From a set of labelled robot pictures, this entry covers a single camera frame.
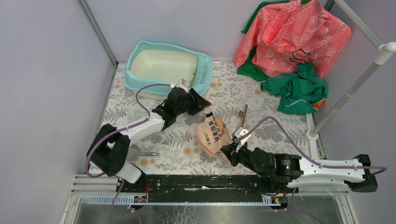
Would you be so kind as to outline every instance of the green cloth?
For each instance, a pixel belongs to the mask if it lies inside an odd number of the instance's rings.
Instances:
[[[262,82],[264,80],[267,80],[269,76],[264,74],[264,72],[259,67],[255,66],[250,62],[253,56],[255,56],[256,54],[256,48],[257,46],[254,46],[252,48],[245,63],[237,69],[236,73],[244,76],[249,76],[257,82]]]
[[[311,63],[297,67],[298,73],[286,73],[261,83],[261,90],[282,96],[278,110],[286,114],[314,113],[327,98],[327,87],[314,73]]]
[[[241,33],[246,34],[250,28],[250,26],[253,23],[253,20],[255,20],[257,14],[259,13],[260,9],[264,6],[270,5],[270,4],[277,4],[277,3],[286,3],[289,2],[289,0],[283,0],[283,1],[263,1],[262,3],[259,4],[259,6],[256,8],[255,12],[252,14],[250,17],[249,21],[246,24],[246,27],[241,31]]]

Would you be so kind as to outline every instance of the snack bag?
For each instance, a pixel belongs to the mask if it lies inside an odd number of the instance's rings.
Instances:
[[[197,125],[196,136],[190,131],[188,134],[195,138],[208,156],[212,157],[215,153],[219,153],[222,157],[226,158],[220,152],[220,149],[222,146],[232,143],[230,132],[221,117],[214,116],[210,108],[205,109],[205,114],[205,121]]]

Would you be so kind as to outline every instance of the gray wall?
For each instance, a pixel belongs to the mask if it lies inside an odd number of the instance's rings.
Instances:
[[[76,0],[3,0],[0,68],[0,223],[59,223],[112,65]]]
[[[396,41],[396,1],[348,0],[351,8],[384,42]],[[329,100],[318,113],[321,120],[378,55],[376,49],[339,9],[333,13],[352,29],[352,39],[325,77]],[[353,193],[351,198],[360,224],[394,223],[396,201],[396,55],[389,59],[356,92],[345,107],[327,124],[322,135],[332,159],[369,154],[372,165],[386,166],[377,176],[375,193]]]
[[[263,0],[88,0],[120,61],[140,40],[172,43],[232,59],[240,31]]]

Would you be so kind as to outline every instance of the cat litter box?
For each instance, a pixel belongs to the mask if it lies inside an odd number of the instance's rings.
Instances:
[[[177,84],[187,80],[187,88],[203,96],[212,79],[213,62],[204,53],[166,43],[140,41],[128,59],[125,68],[125,86],[133,91],[150,84]],[[141,96],[164,99],[170,88],[154,86],[141,92]]]

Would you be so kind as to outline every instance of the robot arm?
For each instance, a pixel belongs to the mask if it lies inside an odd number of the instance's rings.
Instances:
[[[238,129],[233,133],[233,140],[247,132],[246,129]],[[371,162],[368,155],[361,154],[345,161],[315,160],[321,164],[318,166],[299,155],[267,153],[259,148],[249,150],[247,139],[248,137],[241,142],[222,147],[222,153],[230,160],[232,166],[241,163],[260,176],[270,177],[273,186],[284,184],[287,188],[336,187],[339,190],[351,189],[354,192],[375,192],[378,188],[376,178],[369,169],[326,168],[326,165],[369,167]]]
[[[211,103],[199,96],[194,89],[187,91],[184,82],[181,81],[171,90],[168,98],[150,112],[148,118],[129,123],[126,127],[119,127],[123,128],[123,131],[111,135],[99,144],[92,153],[91,161],[108,176],[123,178],[131,184],[136,184],[136,187],[144,186],[141,182],[144,181],[145,174],[137,166],[126,161],[129,146],[147,135],[168,128],[175,123],[178,115],[185,112],[195,115],[210,105]],[[110,124],[102,126],[87,156],[101,139],[116,130],[117,128]],[[369,167],[371,162],[368,155],[359,155],[347,161],[316,160],[321,164],[318,166],[299,155],[267,153],[259,148],[249,150],[246,141],[250,135],[241,141],[236,141],[247,133],[246,129],[238,129],[233,133],[234,142],[222,147],[221,152],[229,159],[232,166],[241,163],[256,172],[261,179],[257,187],[272,192],[303,186],[336,186],[338,189],[350,188],[356,192],[374,192],[378,187],[375,176],[368,168],[350,168],[351,166]],[[114,143],[113,147],[109,147],[108,143]],[[323,165],[342,165],[348,166],[348,169],[326,168]]]
[[[117,176],[129,183],[135,183],[144,174],[137,166],[126,160],[129,146],[152,133],[160,132],[175,123],[176,117],[183,113],[195,115],[211,105],[210,102],[198,95],[194,89],[187,91],[182,80],[174,87],[168,98],[150,112],[149,119],[143,118],[126,125],[125,131],[116,133],[103,141],[91,156],[91,161],[107,176]],[[106,124],[99,130],[90,149],[106,135],[117,130],[116,127]]]

